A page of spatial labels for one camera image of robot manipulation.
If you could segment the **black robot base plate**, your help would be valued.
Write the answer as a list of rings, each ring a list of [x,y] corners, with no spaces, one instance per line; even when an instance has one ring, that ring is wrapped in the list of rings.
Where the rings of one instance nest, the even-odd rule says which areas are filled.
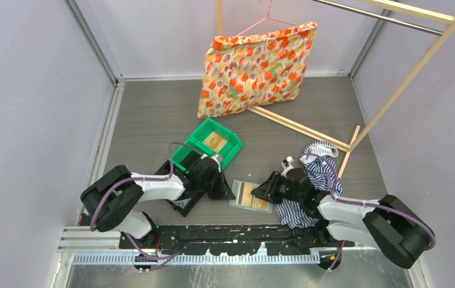
[[[283,225],[162,225],[142,240],[136,240],[142,249],[154,252],[202,256],[255,255],[265,248],[269,256],[309,254],[311,249],[336,250],[339,242],[326,238],[316,228],[292,229]]]

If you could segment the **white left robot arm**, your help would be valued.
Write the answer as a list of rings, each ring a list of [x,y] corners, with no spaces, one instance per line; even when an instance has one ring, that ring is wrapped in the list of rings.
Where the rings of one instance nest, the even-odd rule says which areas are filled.
[[[157,175],[133,173],[124,165],[108,171],[80,196],[91,216],[91,229],[117,230],[132,236],[142,248],[156,243],[156,225],[136,204],[165,200],[182,216],[188,215],[203,195],[211,200],[233,200],[219,154],[207,156],[190,152],[179,164],[168,160]]]

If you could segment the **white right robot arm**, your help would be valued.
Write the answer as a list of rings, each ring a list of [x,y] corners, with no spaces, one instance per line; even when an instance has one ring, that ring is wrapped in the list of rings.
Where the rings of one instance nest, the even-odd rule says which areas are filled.
[[[272,204],[296,202],[307,216],[317,221],[312,234],[326,247],[336,241],[355,242],[379,249],[389,261],[408,269],[435,245],[432,229],[399,198],[340,197],[314,186],[301,168],[273,172],[251,193]]]

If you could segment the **green card holder wallet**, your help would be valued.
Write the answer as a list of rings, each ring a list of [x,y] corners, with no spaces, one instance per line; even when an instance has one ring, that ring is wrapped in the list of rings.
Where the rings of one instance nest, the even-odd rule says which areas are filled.
[[[252,190],[258,188],[258,186],[259,184],[235,179],[231,187],[235,199],[229,201],[229,206],[250,211],[271,213],[273,204],[252,195]]]

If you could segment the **blue white striped cloth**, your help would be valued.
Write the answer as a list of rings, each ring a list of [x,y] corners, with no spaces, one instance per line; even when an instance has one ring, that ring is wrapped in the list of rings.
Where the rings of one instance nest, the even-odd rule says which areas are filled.
[[[320,190],[329,192],[336,177],[335,158],[339,155],[337,147],[327,141],[314,141],[303,150],[299,158],[302,166],[307,171],[311,183]],[[281,218],[281,223],[290,228],[312,227],[318,221],[310,217],[299,207],[297,202],[284,200],[276,205],[276,210]]]

